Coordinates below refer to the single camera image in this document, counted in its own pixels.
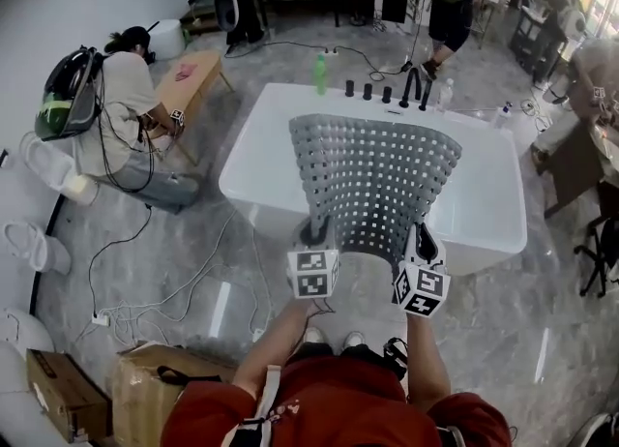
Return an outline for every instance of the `black chair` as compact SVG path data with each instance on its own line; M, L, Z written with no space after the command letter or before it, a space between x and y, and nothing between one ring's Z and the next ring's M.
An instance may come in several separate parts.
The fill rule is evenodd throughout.
M602 290L598 293L598 297L604 297L606 296L606 269L612 268L619 259L619 215L606 220L600 236L594 223L590 223L587 239L590 237L595 240L595 253L584 245L576 246L574 249L574 253L585 253L595 263L595 269L591 274L589 283L580 290L580 296L586 295L595 279L600 275Z

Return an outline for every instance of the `long hair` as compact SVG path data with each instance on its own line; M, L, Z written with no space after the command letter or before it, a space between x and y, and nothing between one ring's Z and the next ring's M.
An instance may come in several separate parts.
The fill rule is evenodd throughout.
M123 34L111 33L109 35L111 41L105 45L105 53L117 53L118 51L131 51L137 45L148 49L151 43L151 35L148 31L140 26L134 26L127 29Z

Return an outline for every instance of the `plastic bottle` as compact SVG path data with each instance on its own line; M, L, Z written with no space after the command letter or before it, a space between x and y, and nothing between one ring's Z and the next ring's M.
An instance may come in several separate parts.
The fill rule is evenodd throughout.
M316 66L313 70L313 81L316 85L316 92L323 96L327 92L327 66L323 54L319 54L316 60Z
M452 102L454 97L454 80L447 79L447 82L441 86L441 90L438 93L438 103L436 104L436 111L439 113L445 113L447 107Z
M501 129L512 118L512 113L510 112L511 107L512 104L510 102L506 102L505 106L499 106L496 109L496 116L494 117L494 121L492 122L492 127L494 129Z

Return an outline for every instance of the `white wall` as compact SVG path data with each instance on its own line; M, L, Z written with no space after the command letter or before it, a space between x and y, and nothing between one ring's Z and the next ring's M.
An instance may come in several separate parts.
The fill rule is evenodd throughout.
M57 195L16 160L55 64L81 44L102 48L112 31L186 10L187 0L0 0L0 150L14 157L0 169L0 224L28 218L45 226L55 204ZM0 249L0 307L27 311L33 277Z

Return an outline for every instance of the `green bottle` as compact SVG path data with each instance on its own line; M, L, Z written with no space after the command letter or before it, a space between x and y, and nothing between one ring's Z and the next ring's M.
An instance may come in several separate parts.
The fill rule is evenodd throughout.
M325 56L318 55L316 67L313 70L313 82L316 85L316 92L323 96L327 92L327 66L325 65Z

